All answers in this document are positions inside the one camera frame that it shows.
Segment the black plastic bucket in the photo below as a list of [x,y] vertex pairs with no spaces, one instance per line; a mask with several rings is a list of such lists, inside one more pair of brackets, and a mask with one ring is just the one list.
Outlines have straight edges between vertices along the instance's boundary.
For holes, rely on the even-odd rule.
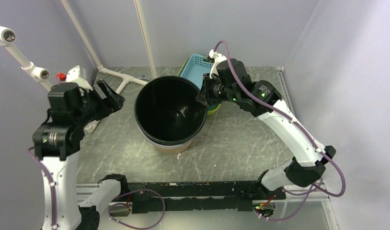
[[202,130],[207,107],[195,100],[200,89],[177,76],[158,77],[138,93],[134,113],[138,128],[161,144],[179,144]]

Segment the grey plastic bucket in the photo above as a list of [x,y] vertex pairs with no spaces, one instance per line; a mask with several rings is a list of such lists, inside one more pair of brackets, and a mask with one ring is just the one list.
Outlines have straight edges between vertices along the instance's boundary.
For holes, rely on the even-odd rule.
[[189,145],[194,140],[194,138],[191,138],[188,141],[185,141],[184,143],[179,143],[179,144],[161,144],[161,143],[158,143],[158,142],[150,139],[141,129],[139,129],[139,131],[142,134],[142,136],[145,138],[145,140],[149,141],[151,144],[153,144],[156,147],[160,147],[160,148],[164,148],[164,149],[180,148],[181,146]]

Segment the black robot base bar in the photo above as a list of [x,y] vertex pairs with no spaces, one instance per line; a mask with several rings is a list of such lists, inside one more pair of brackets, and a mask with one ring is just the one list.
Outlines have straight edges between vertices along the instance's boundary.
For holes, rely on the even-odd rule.
[[104,179],[121,181],[121,197],[113,201],[128,202],[134,214],[163,210],[252,211],[259,201],[286,198],[282,189],[269,191],[257,181],[129,183],[124,175],[114,173]]

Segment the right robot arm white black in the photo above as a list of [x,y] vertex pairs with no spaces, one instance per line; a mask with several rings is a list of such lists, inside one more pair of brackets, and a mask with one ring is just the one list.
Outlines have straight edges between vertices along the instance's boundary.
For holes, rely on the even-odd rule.
[[293,153],[290,161],[259,177],[256,193],[262,199],[269,198],[284,185],[307,187],[316,182],[323,176],[328,162],[321,153],[329,158],[336,153],[332,146],[319,142],[312,145],[296,126],[298,120],[273,84],[266,80],[252,81],[244,64],[234,58],[215,59],[211,73],[203,75],[196,99],[210,106],[222,101],[237,104],[268,125]]

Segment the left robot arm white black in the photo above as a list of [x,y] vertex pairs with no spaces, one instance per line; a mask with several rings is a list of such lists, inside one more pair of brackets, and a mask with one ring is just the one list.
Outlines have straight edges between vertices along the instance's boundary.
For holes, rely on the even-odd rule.
[[54,85],[48,93],[47,117],[33,134],[34,145],[28,152],[45,179],[45,230],[96,230],[109,203],[129,196],[126,177],[109,174],[85,201],[78,202],[77,164],[84,128],[119,111],[125,101],[105,81],[97,85],[104,97],[74,82]]

